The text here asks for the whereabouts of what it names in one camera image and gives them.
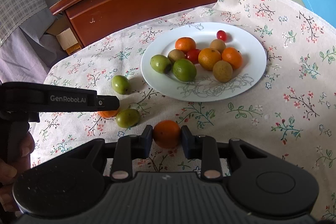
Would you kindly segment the person left hand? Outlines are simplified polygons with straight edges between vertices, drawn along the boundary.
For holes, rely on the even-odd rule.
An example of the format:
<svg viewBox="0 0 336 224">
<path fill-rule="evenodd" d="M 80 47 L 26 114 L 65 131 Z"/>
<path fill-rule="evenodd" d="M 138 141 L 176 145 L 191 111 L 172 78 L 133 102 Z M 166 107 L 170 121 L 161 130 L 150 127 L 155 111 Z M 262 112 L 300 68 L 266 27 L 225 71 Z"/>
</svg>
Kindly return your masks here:
<svg viewBox="0 0 336 224">
<path fill-rule="evenodd" d="M 12 184 L 24 171 L 31 168 L 30 155 L 34 151 L 35 143 L 32 135 L 28 132 L 19 146 L 19 157 L 7 164 L 1 159 L 1 205 L 5 211 L 18 211 L 18 206 L 13 198 Z"/>
</svg>

